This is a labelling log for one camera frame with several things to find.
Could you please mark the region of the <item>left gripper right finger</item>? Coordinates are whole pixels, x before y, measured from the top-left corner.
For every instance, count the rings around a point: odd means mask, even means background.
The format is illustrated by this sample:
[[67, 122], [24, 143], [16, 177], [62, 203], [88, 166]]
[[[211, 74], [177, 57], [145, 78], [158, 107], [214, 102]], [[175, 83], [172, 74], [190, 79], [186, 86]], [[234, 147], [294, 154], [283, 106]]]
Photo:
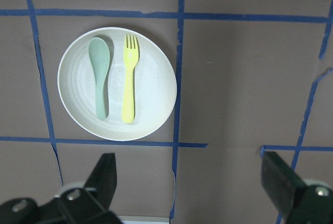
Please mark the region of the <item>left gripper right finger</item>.
[[261, 184], [284, 223], [332, 223], [332, 187], [303, 180], [276, 152], [262, 156]]

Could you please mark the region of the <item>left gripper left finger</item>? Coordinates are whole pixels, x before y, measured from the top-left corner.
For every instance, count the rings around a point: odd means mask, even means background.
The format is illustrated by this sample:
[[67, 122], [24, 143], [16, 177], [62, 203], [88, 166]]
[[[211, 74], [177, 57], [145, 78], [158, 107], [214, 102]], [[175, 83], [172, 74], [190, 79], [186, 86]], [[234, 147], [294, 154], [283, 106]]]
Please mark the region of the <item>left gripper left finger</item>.
[[42, 206], [28, 197], [2, 203], [1, 223], [121, 223], [109, 210], [116, 187], [116, 157], [105, 153], [82, 187], [70, 188]]

